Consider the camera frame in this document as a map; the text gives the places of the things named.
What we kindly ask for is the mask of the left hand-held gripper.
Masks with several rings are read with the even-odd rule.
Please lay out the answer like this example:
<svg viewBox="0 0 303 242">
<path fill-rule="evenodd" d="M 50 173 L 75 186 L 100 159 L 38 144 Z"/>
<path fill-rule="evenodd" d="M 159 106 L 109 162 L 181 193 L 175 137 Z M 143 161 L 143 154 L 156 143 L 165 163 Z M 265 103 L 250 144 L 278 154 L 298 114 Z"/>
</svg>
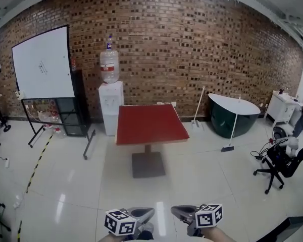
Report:
<svg viewBox="0 0 303 242">
<path fill-rule="evenodd" d="M 138 236 L 140 227 L 154 216 L 151 207 L 112 209 L 105 212 L 105 228 L 115 236 Z"/>
</svg>

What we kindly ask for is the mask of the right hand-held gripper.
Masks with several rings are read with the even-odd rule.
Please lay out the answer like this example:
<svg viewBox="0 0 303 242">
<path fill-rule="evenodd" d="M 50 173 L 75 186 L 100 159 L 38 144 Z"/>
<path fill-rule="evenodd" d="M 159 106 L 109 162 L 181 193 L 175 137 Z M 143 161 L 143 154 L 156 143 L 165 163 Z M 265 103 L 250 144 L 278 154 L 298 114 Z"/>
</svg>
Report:
<svg viewBox="0 0 303 242">
<path fill-rule="evenodd" d="M 223 219 L 223 205 L 179 205 L 171 207 L 171 213 L 187 224 L 188 236 L 202 236 L 202 228 L 215 227 Z"/>
</svg>

